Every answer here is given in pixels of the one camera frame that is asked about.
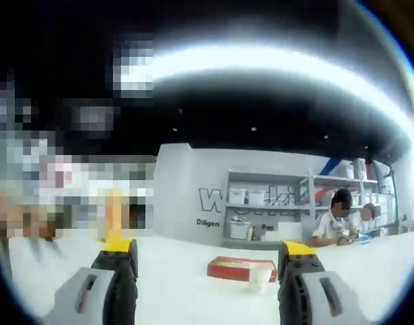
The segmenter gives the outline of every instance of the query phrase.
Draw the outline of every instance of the red box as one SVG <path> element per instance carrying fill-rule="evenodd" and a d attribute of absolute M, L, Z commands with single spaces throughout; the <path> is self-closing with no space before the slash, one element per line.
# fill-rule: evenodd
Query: red box
<path fill-rule="evenodd" d="M 277 269 L 272 260 L 238 259 L 237 257 L 218 256 L 208 264 L 207 275 L 213 278 L 249 281 L 250 266 L 253 263 L 271 263 L 273 269 L 269 282 L 276 281 Z"/>

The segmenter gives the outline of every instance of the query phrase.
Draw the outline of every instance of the fluorescent light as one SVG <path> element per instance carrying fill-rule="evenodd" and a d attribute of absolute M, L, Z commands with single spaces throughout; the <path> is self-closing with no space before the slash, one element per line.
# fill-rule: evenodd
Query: fluorescent light
<path fill-rule="evenodd" d="M 155 56 L 149 66 L 131 66 L 127 69 L 129 73 L 122 74 L 121 81 L 158 82 L 195 72 L 224 69 L 269 70 L 327 83 L 367 102 L 394 121 L 408 137 L 413 137 L 414 123 L 375 85 L 353 71 L 293 49 L 255 45 L 189 47 Z"/>

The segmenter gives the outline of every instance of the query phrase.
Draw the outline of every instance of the blue stripe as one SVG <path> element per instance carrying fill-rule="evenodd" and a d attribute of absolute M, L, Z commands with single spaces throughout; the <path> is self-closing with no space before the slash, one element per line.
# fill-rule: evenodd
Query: blue stripe
<path fill-rule="evenodd" d="M 341 162 L 339 158 L 330 158 L 326 165 L 324 166 L 323 170 L 320 172 L 320 175 L 327 176 L 333 171 Z"/>

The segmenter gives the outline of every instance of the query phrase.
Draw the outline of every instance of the white cup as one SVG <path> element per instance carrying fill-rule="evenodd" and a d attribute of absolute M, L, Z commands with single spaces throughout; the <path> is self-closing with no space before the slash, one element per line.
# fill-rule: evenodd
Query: white cup
<path fill-rule="evenodd" d="M 249 290 L 253 293 L 265 293 L 273 265 L 270 263 L 253 263 L 249 269 Z"/>

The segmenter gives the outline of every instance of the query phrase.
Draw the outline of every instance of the white tabletop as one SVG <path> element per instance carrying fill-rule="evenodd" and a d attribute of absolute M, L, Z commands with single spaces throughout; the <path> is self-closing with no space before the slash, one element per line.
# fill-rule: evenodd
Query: white tabletop
<path fill-rule="evenodd" d="M 39 316 L 53 307 L 55 291 L 80 267 L 91 266 L 101 244 L 82 236 L 58 241 L 55 254 L 40 241 L 36 257 L 23 238 L 10 242 L 14 283 L 20 297 Z M 275 251 L 233 250 L 171 240 L 159 236 L 138 238 L 138 325 L 279 323 L 278 283 L 265 295 L 247 292 L 246 282 L 206 275 L 208 263 L 218 255 L 277 260 Z M 335 271 L 360 298 L 370 320 L 380 319 L 395 304 L 414 270 L 414 232 L 376 238 L 366 245 L 330 246 L 317 254 L 326 270 Z"/>

